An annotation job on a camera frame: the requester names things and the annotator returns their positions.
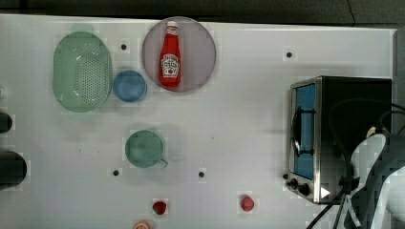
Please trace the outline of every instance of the toaster oven knob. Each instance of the toaster oven knob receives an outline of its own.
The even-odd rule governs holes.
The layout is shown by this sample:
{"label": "toaster oven knob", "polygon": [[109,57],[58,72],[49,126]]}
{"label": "toaster oven knob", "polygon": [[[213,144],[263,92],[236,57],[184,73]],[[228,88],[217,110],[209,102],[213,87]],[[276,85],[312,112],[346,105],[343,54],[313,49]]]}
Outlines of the toaster oven knob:
{"label": "toaster oven knob", "polygon": [[292,180],[287,182],[287,185],[290,186],[292,190],[296,190],[298,187],[298,181],[295,178],[293,178]]}
{"label": "toaster oven knob", "polygon": [[309,186],[305,183],[305,184],[300,184],[298,185],[298,191],[304,195],[307,196],[309,195]]}

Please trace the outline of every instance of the blue cup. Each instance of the blue cup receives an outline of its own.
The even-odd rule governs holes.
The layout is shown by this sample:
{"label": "blue cup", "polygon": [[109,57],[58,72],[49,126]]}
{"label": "blue cup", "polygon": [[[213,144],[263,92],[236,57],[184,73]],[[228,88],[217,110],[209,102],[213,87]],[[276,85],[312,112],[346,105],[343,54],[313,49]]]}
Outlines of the blue cup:
{"label": "blue cup", "polygon": [[124,71],[114,79],[114,94],[124,102],[141,101],[148,91],[145,79],[135,71]]}

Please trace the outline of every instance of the pink plate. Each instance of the pink plate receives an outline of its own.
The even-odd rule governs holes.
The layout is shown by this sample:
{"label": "pink plate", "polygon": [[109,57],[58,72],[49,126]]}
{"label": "pink plate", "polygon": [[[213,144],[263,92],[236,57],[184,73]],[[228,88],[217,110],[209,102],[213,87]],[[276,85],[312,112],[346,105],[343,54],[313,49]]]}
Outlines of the pink plate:
{"label": "pink plate", "polygon": [[[168,21],[179,26],[181,51],[181,84],[168,89],[160,84],[159,58]],[[199,22],[187,17],[169,17],[160,21],[148,32],[142,46],[142,62],[148,76],[159,86],[173,92],[187,92],[202,87],[215,67],[217,53],[208,30]]]}

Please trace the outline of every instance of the mug handle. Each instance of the mug handle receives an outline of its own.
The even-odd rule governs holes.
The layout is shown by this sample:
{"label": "mug handle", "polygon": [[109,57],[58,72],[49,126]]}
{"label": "mug handle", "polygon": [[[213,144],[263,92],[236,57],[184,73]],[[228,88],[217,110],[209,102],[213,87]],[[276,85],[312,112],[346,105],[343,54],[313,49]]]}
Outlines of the mug handle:
{"label": "mug handle", "polygon": [[165,160],[165,159],[161,159],[160,161],[159,161],[159,164],[163,167],[163,168],[166,168],[167,167],[167,161]]}

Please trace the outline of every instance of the orange object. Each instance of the orange object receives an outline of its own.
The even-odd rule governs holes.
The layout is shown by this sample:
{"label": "orange object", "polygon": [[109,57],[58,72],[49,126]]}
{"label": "orange object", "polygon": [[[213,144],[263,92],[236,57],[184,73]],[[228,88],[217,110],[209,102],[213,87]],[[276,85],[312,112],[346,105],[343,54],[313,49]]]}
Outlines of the orange object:
{"label": "orange object", "polygon": [[179,48],[178,25],[167,22],[166,35],[160,53],[160,83],[166,88],[176,88],[181,82],[181,54]]}
{"label": "orange object", "polygon": [[135,224],[134,229],[152,229],[151,225],[146,220],[141,220]]}

